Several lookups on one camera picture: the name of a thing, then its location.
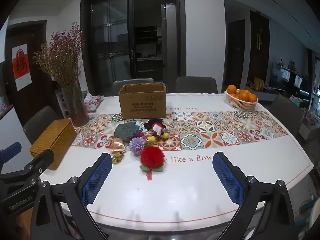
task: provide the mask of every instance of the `red line on tablecloth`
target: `red line on tablecloth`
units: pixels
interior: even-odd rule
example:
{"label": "red line on tablecloth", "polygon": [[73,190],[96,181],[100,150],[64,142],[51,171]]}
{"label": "red line on tablecloth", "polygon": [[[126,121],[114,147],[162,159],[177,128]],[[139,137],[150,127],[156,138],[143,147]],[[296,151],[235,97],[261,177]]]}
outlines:
{"label": "red line on tablecloth", "polygon": [[[297,178],[301,173],[303,173],[309,166],[310,166],[310,164],[309,164],[303,171],[301,171],[297,176],[295,176],[292,180],[290,180],[286,185],[288,185],[290,182],[292,182],[294,179],[296,179],[296,178]],[[96,214],[96,215],[100,215],[100,216],[103,216],[103,217],[107,217],[107,218],[113,218],[113,219],[117,219],[117,220],[129,221],[129,222],[149,223],[149,224],[174,224],[174,223],[185,223],[185,222],[200,221],[200,220],[205,220],[205,219],[209,219],[209,218],[219,217],[219,216],[226,215],[226,214],[229,214],[229,213],[235,212],[235,211],[236,211],[236,209],[235,209],[235,210],[232,210],[232,211],[229,211],[229,212],[226,212],[226,213],[222,213],[222,214],[219,214],[219,215],[215,215],[215,216],[212,216],[212,217],[199,218],[199,219],[186,220],[186,221],[149,222],[149,221],[137,221],[137,220],[129,220],[129,219],[123,219],[123,218],[115,218],[115,217],[111,217],[111,216],[107,216],[107,215],[102,215],[102,214],[99,214],[99,213],[96,213],[96,212],[93,212],[93,211],[90,211],[90,210],[89,210],[90,213],[93,213],[93,214]]]}

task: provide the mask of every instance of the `cardboard box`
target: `cardboard box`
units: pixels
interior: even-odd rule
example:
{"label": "cardboard box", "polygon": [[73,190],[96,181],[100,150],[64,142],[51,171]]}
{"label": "cardboard box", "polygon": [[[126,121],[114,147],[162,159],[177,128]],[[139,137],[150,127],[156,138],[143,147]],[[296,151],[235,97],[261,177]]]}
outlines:
{"label": "cardboard box", "polygon": [[30,153],[35,158],[45,149],[51,149],[54,160],[48,168],[56,170],[76,136],[71,120],[55,120],[34,142]]}
{"label": "cardboard box", "polygon": [[118,95],[124,119],[165,117],[163,83],[124,85]]}

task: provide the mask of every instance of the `yellow pom-pom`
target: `yellow pom-pom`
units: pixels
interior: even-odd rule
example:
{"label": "yellow pom-pom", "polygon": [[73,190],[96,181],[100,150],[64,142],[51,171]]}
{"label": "yellow pom-pom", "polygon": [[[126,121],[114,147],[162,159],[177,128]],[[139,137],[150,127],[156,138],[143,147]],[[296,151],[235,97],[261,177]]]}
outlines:
{"label": "yellow pom-pom", "polygon": [[147,140],[148,140],[149,142],[151,142],[151,143],[155,143],[155,142],[157,141],[154,136],[149,136],[149,137],[147,137]]}
{"label": "yellow pom-pom", "polygon": [[162,138],[163,139],[168,139],[169,138],[169,134],[167,132],[165,132],[163,135],[162,135]]}

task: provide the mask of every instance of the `monitor screen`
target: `monitor screen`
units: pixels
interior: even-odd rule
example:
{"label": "monitor screen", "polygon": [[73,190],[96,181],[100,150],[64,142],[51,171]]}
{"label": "monitor screen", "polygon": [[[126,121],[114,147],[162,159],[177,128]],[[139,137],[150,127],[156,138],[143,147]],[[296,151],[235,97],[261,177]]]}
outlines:
{"label": "monitor screen", "polygon": [[290,71],[285,70],[283,68],[281,68],[280,71],[282,72],[282,78],[284,78],[285,80],[289,81],[290,80]]}
{"label": "monitor screen", "polygon": [[294,80],[294,86],[300,88],[302,82],[302,78],[296,75],[296,79]]}

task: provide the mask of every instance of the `floral tile pattern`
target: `floral tile pattern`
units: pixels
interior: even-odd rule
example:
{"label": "floral tile pattern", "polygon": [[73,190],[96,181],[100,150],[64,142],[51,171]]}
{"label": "floral tile pattern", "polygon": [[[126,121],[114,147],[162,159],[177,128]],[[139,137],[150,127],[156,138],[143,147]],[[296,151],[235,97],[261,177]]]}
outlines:
{"label": "floral tile pattern", "polygon": [[200,133],[204,148],[216,148],[225,146],[225,142],[221,139],[220,133]]}
{"label": "floral tile pattern", "polygon": [[199,133],[181,133],[180,142],[182,145],[182,150],[204,149]]}
{"label": "floral tile pattern", "polygon": [[[120,123],[148,119],[124,120],[118,114],[90,114],[90,121],[75,128],[77,137],[72,146],[108,149],[108,139]],[[163,119],[167,140],[161,139],[158,146],[163,151],[208,149],[255,143],[285,136],[288,133],[268,113],[253,112],[176,112]]]}
{"label": "floral tile pattern", "polygon": [[180,135],[170,134],[167,140],[162,139],[158,142],[158,147],[163,151],[180,151],[182,150],[180,143]]}
{"label": "floral tile pattern", "polygon": [[214,126],[212,122],[209,121],[199,121],[197,122],[197,127],[200,132],[213,132]]}

